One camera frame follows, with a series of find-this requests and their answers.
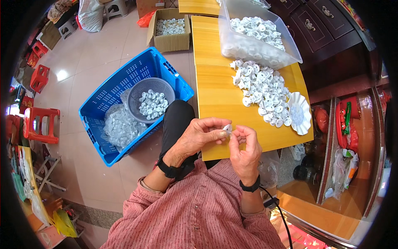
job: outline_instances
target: wooden table top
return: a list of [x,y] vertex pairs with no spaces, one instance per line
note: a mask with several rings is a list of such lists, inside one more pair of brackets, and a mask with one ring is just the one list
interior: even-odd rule
[[215,0],[179,0],[180,14],[193,14],[218,17],[220,6]]
[[[193,53],[195,58],[199,118],[219,117],[256,130],[263,151],[271,151],[314,140],[313,128],[306,135],[298,135],[290,126],[276,128],[265,123],[258,114],[258,106],[242,104],[242,90],[232,84],[235,71],[232,59],[224,58],[220,50],[217,18],[192,16]],[[300,92],[309,104],[307,88],[298,63],[278,70],[290,92]],[[202,149],[204,161],[229,158],[228,141],[222,145],[209,143]]]

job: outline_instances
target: drawer handle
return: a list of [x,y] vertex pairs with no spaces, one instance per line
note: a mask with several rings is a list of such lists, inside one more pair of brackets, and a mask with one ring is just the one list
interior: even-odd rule
[[305,26],[307,27],[307,29],[312,29],[312,31],[315,31],[314,26],[312,26],[312,23],[310,23],[310,20],[308,19],[305,20]]
[[324,12],[324,14],[325,14],[326,16],[328,16],[328,17],[330,17],[330,18],[334,18],[333,14],[330,13],[330,11],[329,11],[325,6],[322,6],[322,11]]

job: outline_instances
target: knee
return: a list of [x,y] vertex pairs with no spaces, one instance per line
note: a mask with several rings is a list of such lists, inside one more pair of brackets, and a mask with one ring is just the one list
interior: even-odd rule
[[183,113],[185,113],[185,114],[190,113],[195,116],[195,112],[193,111],[192,106],[188,102],[183,101],[183,100],[173,101],[169,105],[169,107],[167,107],[166,112],[172,112],[172,113],[179,114],[179,115],[181,115]]

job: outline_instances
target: hand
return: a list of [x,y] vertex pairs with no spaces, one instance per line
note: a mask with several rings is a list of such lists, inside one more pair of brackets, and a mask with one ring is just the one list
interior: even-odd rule
[[222,128],[231,123],[231,120],[222,118],[195,118],[172,149],[188,157],[201,150],[206,143],[215,141],[221,144],[227,136]]
[[[239,145],[246,143],[246,150],[239,150]],[[229,151],[231,153],[231,163],[234,171],[239,176],[243,185],[252,186],[258,177],[258,160],[260,159],[262,148],[257,141],[257,133],[250,127],[237,125],[230,135]]]

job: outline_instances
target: white plate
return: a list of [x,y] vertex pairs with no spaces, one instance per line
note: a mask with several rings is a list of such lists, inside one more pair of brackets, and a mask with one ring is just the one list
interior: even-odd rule
[[[287,102],[289,107],[289,117],[292,119],[292,128],[299,135],[305,135],[311,127],[311,111],[310,105],[308,105],[305,97],[300,94],[300,92],[292,92],[290,99]],[[297,110],[302,110],[302,116],[298,114]],[[302,120],[300,124],[297,124],[297,118],[294,117],[301,116]]]

